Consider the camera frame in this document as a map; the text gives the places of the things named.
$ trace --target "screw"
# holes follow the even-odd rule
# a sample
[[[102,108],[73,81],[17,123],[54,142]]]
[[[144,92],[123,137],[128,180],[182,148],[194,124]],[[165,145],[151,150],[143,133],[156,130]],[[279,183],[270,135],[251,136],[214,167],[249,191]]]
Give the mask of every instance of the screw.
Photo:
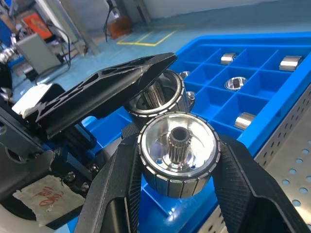
[[[75,178],[76,178],[76,175],[74,174],[73,171],[71,171],[66,175],[65,180],[68,182],[73,182]]]
[[[187,91],[187,96],[191,101],[194,101],[195,99],[195,92],[193,91]]]
[[[40,153],[39,153],[39,152],[34,153],[34,158],[36,158],[36,157],[38,157],[38,156],[40,156]]]
[[[90,170],[95,172],[95,173],[99,172],[99,168],[98,168],[98,166],[96,164],[93,164]]]
[[[190,75],[190,71],[180,72],[179,75],[181,76],[182,79],[185,79],[186,77]]]
[[[86,192],[88,190],[89,186],[88,186],[88,183],[84,182],[80,188],[80,190],[82,192]]]

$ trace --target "black plastic bracket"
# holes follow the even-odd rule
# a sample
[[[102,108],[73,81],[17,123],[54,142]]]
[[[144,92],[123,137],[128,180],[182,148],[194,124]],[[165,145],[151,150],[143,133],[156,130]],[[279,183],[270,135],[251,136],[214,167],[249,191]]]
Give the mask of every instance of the black plastic bracket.
[[[229,233],[308,233],[275,179],[237,140],[220,135],[222,155],[212,172]]]
[[[103,118],[148,87],[177,59],[174,53],[142,57],[102,69],[50,102],[37,105],[27,116],[48,138],[87,116]]]
[[[123,139],[94,178],[74,233],[137,232],[141,169],[137,134]]]

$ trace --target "blue floor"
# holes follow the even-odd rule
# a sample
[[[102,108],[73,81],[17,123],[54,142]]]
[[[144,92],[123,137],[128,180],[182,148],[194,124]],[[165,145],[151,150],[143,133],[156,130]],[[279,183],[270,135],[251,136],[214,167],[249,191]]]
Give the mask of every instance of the blue floor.
[[[190,13],[171,18],[157,19],[154,26],[166,26],[152,32],[143,43],[155,43],[182,26],[177,32],[157,46],[118,45],[117,41],[99,44],[101,53],[93,56],[76,57],[72,61],[70,71],[61,74],[66,66],[53,72],[40,81],[60,84],[68,90],[86,79],[99,69],[133,60],[151,54],[176,52],[182,46],[206,34],[237,34],[237,33],[277,33],[305,32],[311,30],[311,1],[309,0],[278,0],[257,5],[218,9],[205,12]],[[141,27],[136,26],[136,34],[119,40],[141,38]],[[13,77],[13,86],[21,83],[22,77]],[[34,83],[26,80],[14,90],[14,100],[18,100]]]

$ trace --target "metal bushing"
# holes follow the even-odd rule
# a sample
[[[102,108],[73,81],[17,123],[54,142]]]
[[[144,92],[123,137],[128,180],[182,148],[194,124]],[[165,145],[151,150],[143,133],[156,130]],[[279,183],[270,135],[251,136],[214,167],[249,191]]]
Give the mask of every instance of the metal bushing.
[[[246,130],[246,128],[252,123],[255,117],[256,116],[253,114],[244,112],[237,117],[234,126],[241,130]]]
[[[229,65],[231,62],[233,62],[234,59],[238,57],[237,53],[225,53],[220,60],[220,64],[222,65]]]
[[[302,62],[302,56],[286,56],[279,65],[280,70],[294,71]]]
[[[244,86],[246,82],[247,78],[245,77],[234,77],[227,80],[225,83],[225,89],[230,91],[238,91]]]
[[[138,127],[165,112],[189,112],[189,103],[182,77],[165,70],[146,90],[125,106]]]
[[[156,116],[140,131],[138,152],[151,188],[170,198],[200,192],[220,155],[220,140],[203,119],[190,113]]]

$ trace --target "blue plastic tray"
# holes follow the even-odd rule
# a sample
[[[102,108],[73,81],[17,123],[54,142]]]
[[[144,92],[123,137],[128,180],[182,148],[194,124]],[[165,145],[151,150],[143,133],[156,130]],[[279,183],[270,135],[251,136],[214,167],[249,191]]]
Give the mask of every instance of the blue plastic tray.
[[[223,66],[220,58],[226,52],[239,56]],[[237,138],[255,156],[311,82],[310,52],[311,33],[203,36],[177,52],[178,60],[170,69],[191,71],[185,85],[187,91],[196,92],[192,113],[207,119],[217,132]],[[278,69],[286,55],[304,56],[295,72]],[[235,76],[249,80],[238,92],[226,90],[226,80]],[[245,131],[234,127],[242,112],[256,115]],[[84,124],[98,139],[99,149],[120,137],[121,129],[130,122],[129,114],[120,108],[105,119],[89,118]],[[104,128],[113,133],[103,134]],[[159,195],[143,179],[139,230],[194,232],[216,205],[212,180],[192,198],[170,199]]]

